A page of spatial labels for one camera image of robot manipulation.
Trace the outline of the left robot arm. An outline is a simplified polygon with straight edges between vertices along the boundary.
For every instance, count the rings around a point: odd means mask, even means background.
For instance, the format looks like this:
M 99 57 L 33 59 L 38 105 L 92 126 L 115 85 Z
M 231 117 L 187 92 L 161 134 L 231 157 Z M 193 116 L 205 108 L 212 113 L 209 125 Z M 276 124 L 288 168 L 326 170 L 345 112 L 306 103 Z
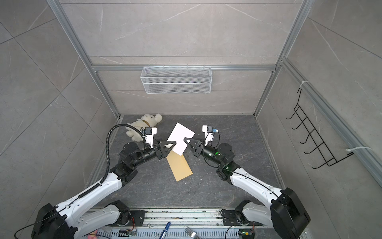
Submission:
M 109 139 L 112 132 L 123 126 L 113 126 L 107 134 L 105 152 L 106 172 L 101 180 L 76 196 L 52 206 L 43 206 L 31 224 L 33 239 L 78 239 L 97 229 L 116 224 L 126 226 L 132 223 L 130 209 L 121 201 L 109 203 L 105 208 L 89 213 L 89 209 L 108 195 L 129 183 L 138 173 L 137 167 L 151 159 L 166 158 L 176 145 L 175 141 L 157 140 L 144 143 L 141 149 L 135 142 L 124 145 L 118 163 L 110 167 Z

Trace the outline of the blue marker pen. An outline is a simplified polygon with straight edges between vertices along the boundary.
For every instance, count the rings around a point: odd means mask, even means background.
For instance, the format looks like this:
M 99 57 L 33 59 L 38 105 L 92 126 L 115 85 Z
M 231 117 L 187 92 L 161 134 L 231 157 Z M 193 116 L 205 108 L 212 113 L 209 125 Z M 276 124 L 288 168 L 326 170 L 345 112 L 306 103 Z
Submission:
M 170 226 L 171 226 L 171 222 L 168 222 L 167 225 L 165 226 L 164 230 L 162 231 L 162 233 L 161 233 L 159 239 L 165 239 L 165 237 L 166 237 L 166 235 L 167 235 L 167 233 L 168 233 L 168 230 L 169 230 Z

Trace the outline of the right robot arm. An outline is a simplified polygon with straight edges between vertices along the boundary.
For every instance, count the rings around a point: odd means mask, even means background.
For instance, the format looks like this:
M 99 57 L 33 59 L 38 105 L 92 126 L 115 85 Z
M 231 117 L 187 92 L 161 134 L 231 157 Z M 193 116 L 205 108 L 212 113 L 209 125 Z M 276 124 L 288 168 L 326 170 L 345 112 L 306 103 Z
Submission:
M 222 143 L 218 148 L 206 146 L 201 140 L 184 138 L 195 157 L 217 164 L 216 173 L 221 180 L 234 185 L 261 202 L 244 202 L 236 209 L 239 222 L 260 223 L 271 226 L 283 239 L 298 239 L 311 221 L 298 195 L 290 188 L 284 190 L 271 186 L 246 172 L 234 161 L 231 145 Z

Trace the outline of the yellow envelope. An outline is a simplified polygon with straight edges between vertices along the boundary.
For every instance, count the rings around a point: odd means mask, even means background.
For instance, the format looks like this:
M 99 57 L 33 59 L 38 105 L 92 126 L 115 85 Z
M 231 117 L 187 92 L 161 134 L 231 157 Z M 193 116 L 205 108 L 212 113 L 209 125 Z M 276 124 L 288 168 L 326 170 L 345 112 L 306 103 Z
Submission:
M 166 158 L 177 182 L 193 174 L 183 155 L 171 151 Z

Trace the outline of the beige letter paper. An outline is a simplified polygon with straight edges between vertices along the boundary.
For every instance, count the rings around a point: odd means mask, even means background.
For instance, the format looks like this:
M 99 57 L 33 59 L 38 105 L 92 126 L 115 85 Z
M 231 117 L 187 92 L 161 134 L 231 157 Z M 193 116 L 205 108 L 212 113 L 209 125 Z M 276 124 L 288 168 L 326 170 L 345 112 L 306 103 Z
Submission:
M 175 141 L 176 145 L 172 151 L 178 155 L 182 155 L 187 148 L 187 144 L 184 142 L 184 138 L 193 138 L 194 135 L 195 132 L 178 122 L 167 141 Z

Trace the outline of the silver fork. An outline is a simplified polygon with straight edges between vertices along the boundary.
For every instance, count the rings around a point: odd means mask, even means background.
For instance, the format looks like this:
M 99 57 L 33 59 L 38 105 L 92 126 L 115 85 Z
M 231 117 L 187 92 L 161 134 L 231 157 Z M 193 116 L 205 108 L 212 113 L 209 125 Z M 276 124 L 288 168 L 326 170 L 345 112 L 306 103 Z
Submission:
M 189 237 L 191 237 L 192 239 L 201 239 L 201 237 L 195 232 L 193 231 L 191 228 L 189 227 L 185 227 L 185 232 L 187 233 L 187 235 Z

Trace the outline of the white teddy bear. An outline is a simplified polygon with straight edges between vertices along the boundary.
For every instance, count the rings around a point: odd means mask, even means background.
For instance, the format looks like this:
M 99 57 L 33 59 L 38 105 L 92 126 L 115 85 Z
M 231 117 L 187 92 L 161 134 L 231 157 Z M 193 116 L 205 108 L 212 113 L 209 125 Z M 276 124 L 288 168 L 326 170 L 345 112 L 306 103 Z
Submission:
M 133 123 L 129 123 L 129 125 L 135 127 L 138 131 L 141 131 L 141 128 L 145 129 L 146 127 L 156 127 L 157 124 L 163 121 L 163 117 L 161 114 L 150 115 L 145 114 L 141 118 L 137 119 Z M 142 137 L 135 130 L 126 127 L 127 132 L 126 135 L 130 137 L 135 142 L 142 142 Z

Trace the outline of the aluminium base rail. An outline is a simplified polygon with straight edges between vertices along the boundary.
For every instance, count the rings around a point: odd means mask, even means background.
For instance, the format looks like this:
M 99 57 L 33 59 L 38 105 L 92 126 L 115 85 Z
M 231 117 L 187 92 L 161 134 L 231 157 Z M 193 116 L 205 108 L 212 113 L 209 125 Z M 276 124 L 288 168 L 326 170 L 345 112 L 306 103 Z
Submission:
M 235 209 L 131 209 L 123 215 L 116 206 L 91 209 L 74 221 L 74 237 L 85 239 L 158 239 L 169 226 L 167 239 L 189 239 L 194 231 L 201 239 L 280 239 L 266 222 L 269 213 L 258 205 L 252 207 L 251 219 Z

